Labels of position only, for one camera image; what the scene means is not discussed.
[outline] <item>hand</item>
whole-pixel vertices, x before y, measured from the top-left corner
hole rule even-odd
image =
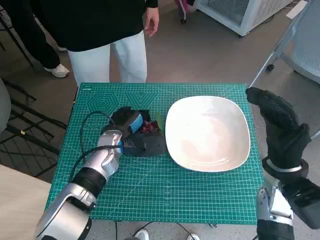
[[[146,22],[144,26],[144,32],[149,37],[152,37],[158,31],[159,24],[159,10],[157,7],[146,8]]]

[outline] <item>gray floor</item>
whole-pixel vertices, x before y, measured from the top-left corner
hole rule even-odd
[[[201,12],[189,17],[182,26],[177,17],[176,6],[171,0],[161,1],[160,27],[158,33],[146,40],[148,60],[148,82],[160,83],[248,83],[273,49],[277,39],[285,30],[289,20],[284,11],[274,19],[254,29],[248,36],[238,36],[212,18]],[[32,107],[38,111],[67,122],[70,114],[76,84],[71,74],[65,79],[56,79],[37,64],[36,70],[28,66],[6,33],[0,32],[0,39],[7,48],[0,50],[0,75],[19,84],[34,94],[39,101]],[[48,41],[56,47],[48,36]],[[60,53],[61,62],[70,70],[66,53]],[[119,81],[117,63],[111,57],[110,79]],[[281,60],[276,62],[272,73],[264,73],[257,86],[273,91],[291,102],[301,121],[309,123],[311,131],[320,127],[319,105],[320,85],[293,72]],[[265,127],[259,111],[253,108],[260,152],[265,156]],[[310,178],[320,184],[318,162],[319,138],[311,142],[304,152],[304,159],[310,164]],[[120,222],[118,239],[129,237],[142,222]],[[204,224],[184,224],[197,233],[201,240],[251,240],[255,226],[218,225],[209,228]],[[147,227],[153,240],[184,240],[187,234],[174,223],[154,223]],[[315,240],[319,230],[308,229],[295,220],[295,235],[298,240]],[[115,226],[111,221],[94,221],[90,232],[91,240],[115,239]]]

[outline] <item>grid lines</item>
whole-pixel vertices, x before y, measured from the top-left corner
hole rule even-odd
[[[184,169],[168,154],[148,158],[122,156],[118,171],[99,195],[91,217],[116,221],[256,224],[256,193],[262,184],[262,167],[245,90],[244,84],[81,84],[46,207],[66,185],[81,155],[80,128],[91,111],[104,110],[111,115],[122,106],[148,108],[152,119],[159,112],[165,123],[169,108],[177,100],[217,96],[238,104],[248,122],[251,148],[242,166],[231,171],[207,173]],[[96,147],[100,131],[107,122],[102,115],[88,119],[83,132],[85,150]]]

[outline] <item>white plate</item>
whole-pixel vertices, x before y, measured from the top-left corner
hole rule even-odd
[[[177,164],[200,172],[235,169],[250,152],[244,113],[233,101],[217,96],[176,101],[166,117],[165,139]]]

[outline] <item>black sleeve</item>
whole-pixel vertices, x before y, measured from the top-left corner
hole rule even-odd
[[[157,8],[158,7],[158,0],[146,0],[145,7],[146,8]]]

